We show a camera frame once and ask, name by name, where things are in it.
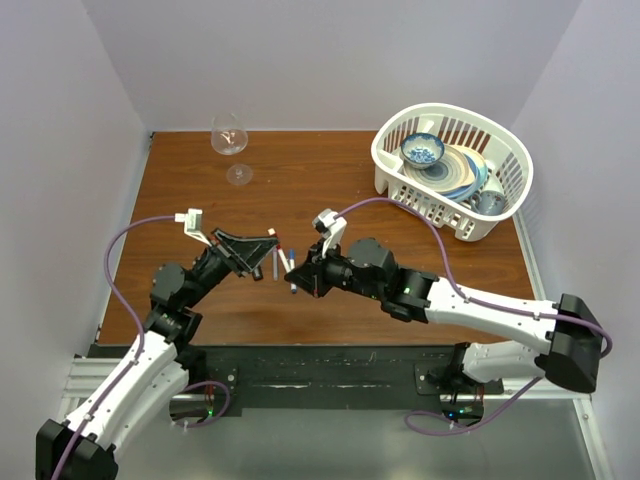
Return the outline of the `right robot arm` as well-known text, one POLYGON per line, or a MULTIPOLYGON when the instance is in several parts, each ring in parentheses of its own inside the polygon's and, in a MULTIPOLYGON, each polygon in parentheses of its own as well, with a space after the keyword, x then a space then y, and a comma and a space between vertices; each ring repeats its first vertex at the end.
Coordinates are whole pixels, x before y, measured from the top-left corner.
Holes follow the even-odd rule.
POLYGON ((377 300, 382 311, 403 322, 464 326, 501 337, 492 345, 458 346, 451 363, 434 377, 456 392, 528 377, 577 393, 596 389, 604 331, 575 295, 529 301, 453 285, 399 265, 373 238, 355 242, 346 254, 317 242, 285 278, 316 298, 339 288, 377 300))

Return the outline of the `white blue acrylic marker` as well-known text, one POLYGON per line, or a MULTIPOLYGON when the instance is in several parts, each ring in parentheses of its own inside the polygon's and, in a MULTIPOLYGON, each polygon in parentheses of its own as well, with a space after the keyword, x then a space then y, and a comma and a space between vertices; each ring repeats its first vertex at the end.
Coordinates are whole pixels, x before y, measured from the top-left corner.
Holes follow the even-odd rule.
MULTIPOLYGON (((293 269, 295 269, 296 267, 296 262, 295 262, 295 251, 293 248, 291 248, 289 250, 289 268, 290 271, 292 271, 293 269)), ((290 291, 292 294, 296 294, 297 293, 297 285, 293 282, 290 282, 290 291)))

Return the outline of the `white red marker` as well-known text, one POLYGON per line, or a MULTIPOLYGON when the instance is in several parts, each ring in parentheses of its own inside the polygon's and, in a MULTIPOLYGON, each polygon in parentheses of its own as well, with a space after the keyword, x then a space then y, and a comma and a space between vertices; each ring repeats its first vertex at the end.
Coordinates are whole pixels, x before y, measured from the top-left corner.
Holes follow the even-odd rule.
POLYGON ((280 246, 277 247, 277 253, 278 253, 278 256, 279 256, 279 258, 280 258, 280 260, 281 260, 281 262, 283 264, 283 268, 284 268, 285 272, 289 273, 290 272, 289 260, 286 257, 283 249, 280 246))

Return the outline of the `green highlighter with black body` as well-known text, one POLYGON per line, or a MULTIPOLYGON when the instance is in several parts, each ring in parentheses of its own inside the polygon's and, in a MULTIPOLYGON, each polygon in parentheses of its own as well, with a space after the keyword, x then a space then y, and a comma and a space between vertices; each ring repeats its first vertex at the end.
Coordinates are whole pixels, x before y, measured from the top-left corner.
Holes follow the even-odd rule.
POLYGON ((255 281, 262 280, 264 278, 262 268, 261 267, 257 267, 256 269, 254 269, 253 272, 252 272, 252 276, 253 276, 253 279, 255 281))

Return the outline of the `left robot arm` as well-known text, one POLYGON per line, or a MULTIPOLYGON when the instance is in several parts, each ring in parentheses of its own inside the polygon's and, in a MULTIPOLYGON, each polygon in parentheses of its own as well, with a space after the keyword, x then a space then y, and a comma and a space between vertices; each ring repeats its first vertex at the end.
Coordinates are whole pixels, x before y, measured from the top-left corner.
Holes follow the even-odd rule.
POLYGON ((225 277, 249 276, 278 240, 216 229, 190 268, 166 263, 155 273, 151 309, 127 353, 95 391, 63 421, 36 434, 38 479, 114 479, 124 450, 183 391, 196 392, 207 368, 186 358, 201 315, 193 307, 225 277))

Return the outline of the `purple highlighter pen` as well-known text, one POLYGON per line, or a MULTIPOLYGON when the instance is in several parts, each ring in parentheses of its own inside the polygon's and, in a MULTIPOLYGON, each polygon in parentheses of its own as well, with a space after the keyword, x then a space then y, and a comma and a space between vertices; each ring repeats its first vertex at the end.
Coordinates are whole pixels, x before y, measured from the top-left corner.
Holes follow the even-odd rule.
POLYGON ((274 281, 278 281, 279 279, 279 260, 278 260, 278 253, 277 253, 277 249, 274 248, 272 250, 272 275, 273 275, 273 280, 274 281))

